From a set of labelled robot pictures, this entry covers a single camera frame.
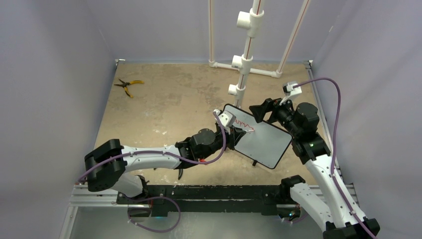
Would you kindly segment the small black-framed whiteboard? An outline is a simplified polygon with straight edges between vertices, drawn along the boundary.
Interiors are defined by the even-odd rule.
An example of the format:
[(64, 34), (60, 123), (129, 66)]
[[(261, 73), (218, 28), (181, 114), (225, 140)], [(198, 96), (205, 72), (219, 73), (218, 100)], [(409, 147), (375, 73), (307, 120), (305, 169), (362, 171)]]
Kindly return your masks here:
[(292, 136), (265, 121), (257, 123), (251, 113), (231, 104), (226, 104), (223, 109), (236, 116), (233, 124), (235, 127), (255, 130), (242, 137), (234, 150), (269, 169), (276, 168), (289, 147)]

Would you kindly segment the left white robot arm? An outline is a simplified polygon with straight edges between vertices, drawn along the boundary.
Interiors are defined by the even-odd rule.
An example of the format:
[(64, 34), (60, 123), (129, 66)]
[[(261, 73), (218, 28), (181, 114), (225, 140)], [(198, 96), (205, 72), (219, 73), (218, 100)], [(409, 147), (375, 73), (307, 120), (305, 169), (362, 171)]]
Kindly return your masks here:
[(119, 139), (110, 139), (84, 157), (85, 180), (90, 192), (113, 189), (123, 193), (135, 203), (148, 199), (146, 181), (142, 176), (131, 175), (143, 169), (187, 169), (196, 165), (211, 164), (219, 160), (226, 149), (234, 150), (246, 131), (230, 126), (216, 127), (216, 131), (201, 129), (174, 145), (162, 148), (135, 148), (122, 145)]

